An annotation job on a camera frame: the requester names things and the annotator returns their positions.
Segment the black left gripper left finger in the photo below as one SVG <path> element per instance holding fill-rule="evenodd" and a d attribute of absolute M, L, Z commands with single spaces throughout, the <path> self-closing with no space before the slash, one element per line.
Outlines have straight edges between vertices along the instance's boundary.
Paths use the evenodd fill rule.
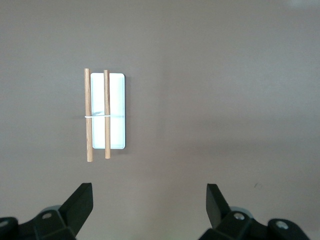
<path fill-rule="evenodd" d="M 25 223 L 0 217 L 0 240 L 77 240 L 92 210 L 93 186 L 82 183 L 62 205 L 47 207 Z"/>

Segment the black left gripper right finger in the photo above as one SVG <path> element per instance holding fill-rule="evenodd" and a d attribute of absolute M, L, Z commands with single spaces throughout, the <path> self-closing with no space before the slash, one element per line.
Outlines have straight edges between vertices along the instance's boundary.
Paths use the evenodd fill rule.
<path fill-rule="evenodd" d="M 217 184 L 207 184 L 206 212 L 211 228 L 198 240 L 310 240 L 290 220 L 273 218 L 263 225 L 243 210 L 232 210 Z"/>

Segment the white towel rack base tray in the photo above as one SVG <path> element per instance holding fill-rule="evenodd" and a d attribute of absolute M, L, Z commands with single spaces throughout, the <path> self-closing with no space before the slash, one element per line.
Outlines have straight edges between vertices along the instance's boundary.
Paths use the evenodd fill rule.
<path fill-rule="evenodd" d="M 125 75 L 109 74 L 110 114 L 105 114 L 104 74 L 92 73 L 91 77 L 91 115 L 92 146 L 105 148 L 105 119 L 110 119 L 110 148 L 122 150 L 126 146 L 126 107 Z"/>

